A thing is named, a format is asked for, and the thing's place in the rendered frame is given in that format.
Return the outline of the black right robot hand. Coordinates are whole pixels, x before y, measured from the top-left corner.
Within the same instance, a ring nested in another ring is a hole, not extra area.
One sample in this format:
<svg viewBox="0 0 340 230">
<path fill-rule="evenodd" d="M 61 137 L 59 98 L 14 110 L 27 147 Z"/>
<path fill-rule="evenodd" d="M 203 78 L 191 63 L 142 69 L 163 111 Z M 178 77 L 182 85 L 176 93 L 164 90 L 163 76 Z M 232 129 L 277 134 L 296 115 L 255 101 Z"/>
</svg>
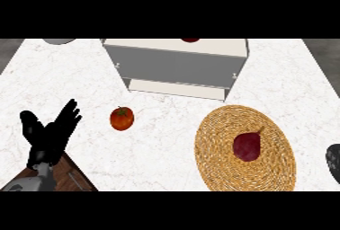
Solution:
<svg viewBox="0 0 340 230">
<path fill-rule="evenodd" d="M 325 160 L 331 175 L 340 184 L 340 144 L 333 144 L 327 148 Z"/>
</svg>

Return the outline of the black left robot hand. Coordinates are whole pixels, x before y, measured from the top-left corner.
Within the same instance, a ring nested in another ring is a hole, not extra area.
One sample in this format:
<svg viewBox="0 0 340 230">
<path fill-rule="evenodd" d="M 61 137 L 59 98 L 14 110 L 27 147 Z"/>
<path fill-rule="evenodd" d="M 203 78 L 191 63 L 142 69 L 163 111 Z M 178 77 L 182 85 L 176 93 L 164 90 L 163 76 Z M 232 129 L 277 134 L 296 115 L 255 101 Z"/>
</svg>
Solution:
<svg viewBox="0 0 340 230">
<path fill-rule="evenodd" d="M 27 167 L 40 163 L 55 166 L 65 152 L 70 137 L 82 120 L 77 101 L 71 99 L 53 122 L 45 126 L 31 111 L 19 113 L 22 135 L 31 144 Z"/>
</svg>

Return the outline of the dark red can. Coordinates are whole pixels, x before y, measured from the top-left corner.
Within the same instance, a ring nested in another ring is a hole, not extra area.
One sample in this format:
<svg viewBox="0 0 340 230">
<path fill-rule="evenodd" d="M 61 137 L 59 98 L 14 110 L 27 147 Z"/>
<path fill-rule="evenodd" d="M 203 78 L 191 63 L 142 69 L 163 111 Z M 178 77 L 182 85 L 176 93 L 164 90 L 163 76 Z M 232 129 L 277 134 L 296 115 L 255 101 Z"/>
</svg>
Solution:
<svg viewBox="0 0 340 230">
<path fill-rule="evenodd" d="M 257 132 L 243 133 L 234 138 L 232 151 L 244 162 L 255 161 L 260 156 L 260 134 L 263 129 L 260 128 Z"/>
</svg>

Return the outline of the round woven wicker placemat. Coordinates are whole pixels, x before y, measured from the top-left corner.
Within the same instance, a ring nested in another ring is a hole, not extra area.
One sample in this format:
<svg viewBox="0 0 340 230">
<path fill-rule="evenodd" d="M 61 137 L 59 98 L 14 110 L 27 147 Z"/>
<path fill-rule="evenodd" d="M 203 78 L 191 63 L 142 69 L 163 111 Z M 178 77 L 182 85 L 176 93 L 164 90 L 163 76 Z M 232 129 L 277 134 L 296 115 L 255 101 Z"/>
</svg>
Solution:
<svg viewBox="0 0 340 230">
<path fill-rule="evenodd" d="M 260 136 L 260 155 L 246 162 L 234 154 L 240 134 Z M 286 135 L 256 109 L 228 105 L 203 119 L 194 144 L 195 161 L 204 183 L 219 191 L 291 191 L 296 182 L 294 152 Z"/>
</svg>

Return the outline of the white and grey tiered shelf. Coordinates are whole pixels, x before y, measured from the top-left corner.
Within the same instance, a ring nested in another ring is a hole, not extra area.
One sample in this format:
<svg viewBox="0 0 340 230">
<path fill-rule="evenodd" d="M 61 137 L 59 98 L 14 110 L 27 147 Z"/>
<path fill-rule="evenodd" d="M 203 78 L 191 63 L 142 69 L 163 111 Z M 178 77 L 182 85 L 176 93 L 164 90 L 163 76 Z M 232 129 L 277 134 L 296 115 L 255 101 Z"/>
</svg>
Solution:
<svg viewBox="0 0 340 230">
<path fill-rule="evenodd" d="M 223 101 L 250 56 L 246 39 L 105 39 L 130 91 Z"/>
</svg>

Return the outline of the brown wooden cabinet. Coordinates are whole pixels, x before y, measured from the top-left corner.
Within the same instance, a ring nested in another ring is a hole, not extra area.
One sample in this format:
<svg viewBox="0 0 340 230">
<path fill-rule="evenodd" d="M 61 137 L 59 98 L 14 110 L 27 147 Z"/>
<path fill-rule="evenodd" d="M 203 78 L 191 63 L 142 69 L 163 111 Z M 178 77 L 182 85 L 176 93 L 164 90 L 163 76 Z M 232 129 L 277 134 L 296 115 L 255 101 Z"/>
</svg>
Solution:
<svg viewBox="0 0 340 230">
<path fill-rule="evenodd" d="M 37 175 L 37 171 L 33 166 L 40 163 L 51 164 L 51 161 L 43 157 L 43 151 L 39 152 L 37 157 L 30 158 L 27 168 L 21 171 L 14 180 L 25 177 L 34 177 Z M 59 162 L 56 164 L 51 164 L 51 166 L 53 167 L 53 178 L 56 181 L 56 188 L 53 191 L 98 191 L 96 186 L 87 179 L 67 154 L 61 155 Z"/>
</svg>

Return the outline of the red tomato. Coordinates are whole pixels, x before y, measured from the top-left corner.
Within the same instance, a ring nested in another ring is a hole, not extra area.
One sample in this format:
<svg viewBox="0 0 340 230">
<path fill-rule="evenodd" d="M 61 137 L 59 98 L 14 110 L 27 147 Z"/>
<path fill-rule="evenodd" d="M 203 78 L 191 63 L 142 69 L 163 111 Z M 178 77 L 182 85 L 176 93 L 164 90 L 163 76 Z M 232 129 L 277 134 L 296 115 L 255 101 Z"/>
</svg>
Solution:
<svg viewBox="0 0 340 230">
<path fill-rule="evenodd" d="M 127 107 L 119 107 L 111 112 L 111 126 L 114 129 L 123 131 L 127 130 L 135 122 L 133 111 Z"/>
</svg>

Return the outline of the grey round object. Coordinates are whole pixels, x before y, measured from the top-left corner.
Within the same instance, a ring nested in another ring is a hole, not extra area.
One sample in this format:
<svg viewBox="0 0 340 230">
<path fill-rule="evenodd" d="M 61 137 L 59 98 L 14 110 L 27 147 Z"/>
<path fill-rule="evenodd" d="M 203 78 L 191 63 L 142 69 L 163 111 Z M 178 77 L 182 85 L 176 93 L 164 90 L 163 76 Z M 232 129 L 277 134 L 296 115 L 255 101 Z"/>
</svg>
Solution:
<svg viewBox="0 0 340 230">
<path fill-rule="evenodd" d="M 62 45 L 73 42 L 76 39 L 43 39 L 48 44 Z"/>
</svg>

